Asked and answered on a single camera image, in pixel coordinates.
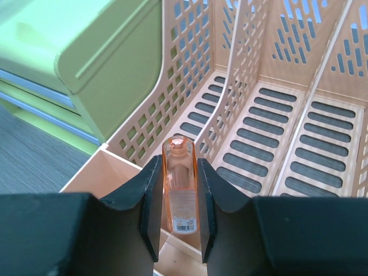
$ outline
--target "beige plastic tray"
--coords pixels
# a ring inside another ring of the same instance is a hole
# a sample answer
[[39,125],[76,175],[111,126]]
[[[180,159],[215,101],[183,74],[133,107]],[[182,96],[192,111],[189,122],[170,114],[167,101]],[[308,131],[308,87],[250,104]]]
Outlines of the beige plastic tray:
[[[249,196],[366,197],[367,13],[366,0],[163,0],[155,88],[65,191],[107,194],[139,169],[125,160],[144,166],[180,133]],[[198,237],[162,237],[158,272],[205,275]]]

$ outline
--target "bottle label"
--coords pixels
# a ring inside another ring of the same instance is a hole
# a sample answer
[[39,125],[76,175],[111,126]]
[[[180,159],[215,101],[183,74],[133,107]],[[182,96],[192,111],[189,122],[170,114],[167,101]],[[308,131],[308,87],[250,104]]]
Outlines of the bottle label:
[[190,234],[194,233],[197,230],[197,220],[182,220],[182,219],[174,219],[174,231],[178,233]]

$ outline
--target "storage bin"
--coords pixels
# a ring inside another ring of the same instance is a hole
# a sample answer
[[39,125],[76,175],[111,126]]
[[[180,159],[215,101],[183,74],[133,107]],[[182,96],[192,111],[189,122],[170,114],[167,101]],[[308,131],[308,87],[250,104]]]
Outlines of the storage bin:
[[97,147],[80,140],[107,141],[157,81],[161,7],[160,0],[2,1],[0,104],[93,153]]
[[180,133],[249,196],[366,196],[364,0],[163,1],[163,64],[108,140],[143,166]]
[[[103,144],[69,183],[61,189],[61,192],[86,191],[101,198],[139,173],[140,167],[107,151],[107,146],[107,144]],[[154,273],[164,276],[207,275],[206,266],[202,264],[199,250],[199,233],[194,236],[189,235],[186,239],[180,239],[180,236],[168,233],[165,209],[162,213],[162,221],[159,261],[155,263]]]

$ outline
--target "gray carpet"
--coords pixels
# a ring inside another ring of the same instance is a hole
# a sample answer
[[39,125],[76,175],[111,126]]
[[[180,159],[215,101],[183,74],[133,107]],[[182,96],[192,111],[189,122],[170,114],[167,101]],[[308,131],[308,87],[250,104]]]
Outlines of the gray carpet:
[[0,194],[58,192],[88,158],[0,106]]

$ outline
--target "transparent bottle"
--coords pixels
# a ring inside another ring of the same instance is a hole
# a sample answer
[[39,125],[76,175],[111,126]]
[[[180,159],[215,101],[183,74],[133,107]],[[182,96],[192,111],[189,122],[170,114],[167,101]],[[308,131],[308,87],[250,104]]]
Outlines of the transparent bottle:
[[197,158],[194,143],[175,135],[162,145],[168,229],[182,235],[199,230]]

